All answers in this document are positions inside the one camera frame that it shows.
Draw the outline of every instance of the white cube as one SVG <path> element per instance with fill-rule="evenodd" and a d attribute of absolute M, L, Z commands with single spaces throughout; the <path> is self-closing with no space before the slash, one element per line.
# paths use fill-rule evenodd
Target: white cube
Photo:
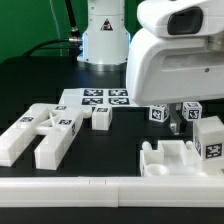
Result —
<path fill-rule="evenodd" d="M 92 129 L 107 131 L 111 120 L 112 106 L 110 104 L 98 104 L 92 114 Z"/>
<path fill-rule="evenodd" d="M 167 105 L 152 105 L 149 107 L 149 120 L 164 122 L 169 117 Z"/>
<path fill-rule="evenodd" d="M 182 115 L 187 121 L 201 119 L 202 106 L 199 102 L 184 102 Z"/>

